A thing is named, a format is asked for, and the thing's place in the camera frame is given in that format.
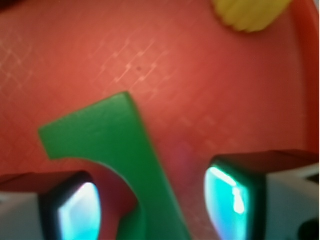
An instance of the green plastic piece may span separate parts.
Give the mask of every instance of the green plastic piece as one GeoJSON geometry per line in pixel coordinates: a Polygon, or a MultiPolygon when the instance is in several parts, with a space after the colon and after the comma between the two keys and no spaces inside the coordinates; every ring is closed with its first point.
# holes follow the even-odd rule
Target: green plastic piece
{"type": "Polygon", "coordinates": [[[118,240],[189,240],[184,217],[131,96],[120,93],[39,130],[50,159],[102,164],[138,199],[119,225],[118,240]]]}

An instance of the yellow toy piece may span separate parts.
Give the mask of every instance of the yellow toy piece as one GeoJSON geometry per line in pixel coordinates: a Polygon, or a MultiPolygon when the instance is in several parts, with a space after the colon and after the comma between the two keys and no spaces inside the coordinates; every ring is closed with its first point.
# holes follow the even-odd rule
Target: yellow toy piece
{"type": "Polygon", "coordinates": [[[264,30],[292,0],[212,0],[224,24],[247,33],[264,30]]]}

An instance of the red surface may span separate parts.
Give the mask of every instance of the red surface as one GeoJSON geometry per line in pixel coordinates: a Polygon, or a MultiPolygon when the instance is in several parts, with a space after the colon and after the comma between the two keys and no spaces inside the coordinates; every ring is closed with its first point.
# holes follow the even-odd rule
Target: red surface
{"type": "Polygon", "coordinates": [[[193,238],[216,238],[203,198],[212,156],[319,152],[319,16],[308,3],[294,0],[255,34],[221,25],[208,0],[25,0],[4,10],[1,173],[89,169],[105,203],[100,237],[114,238],[134,204],[124,183],[80,160],[49,162],[37,129],[129,91],[193,238]]]}

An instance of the white plastic part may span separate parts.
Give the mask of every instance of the white plastic part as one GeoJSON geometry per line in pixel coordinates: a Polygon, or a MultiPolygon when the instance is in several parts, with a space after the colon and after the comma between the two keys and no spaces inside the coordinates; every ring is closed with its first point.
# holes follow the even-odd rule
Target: white plastic part
{"type": "Polygon", "coordinates": [[[267,175],[266,240],[297,240],[300,226],[319,217],[319,163],[267,175]]]}
{"type": "Polygon", "coordinates": [[[0,192],[0,239],[44,239],[36,193],[0,192]]]}
{"type": "Polygon", "coordinates": [[[319,0],[313,0],[313,1],[316,6],[316,9],[318,9],[318,12],[319,12],[319,0]]]}

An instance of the teal light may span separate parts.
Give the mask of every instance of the teal light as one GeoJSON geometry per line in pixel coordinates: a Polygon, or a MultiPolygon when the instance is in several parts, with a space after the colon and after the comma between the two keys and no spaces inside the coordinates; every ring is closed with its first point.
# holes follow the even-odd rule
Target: teal light
{"type": "Polygon", "coordinates": [[[62,240],[96,240],[101,224],[97,187],[87,182],[58,209],[62,240]]]}
{"type": "Polygon", "coordinates": [[[235,176],[218,167],[205,174],[205,203],[210,219],[222,240],[248,238],[249,191],[235,176]]]}

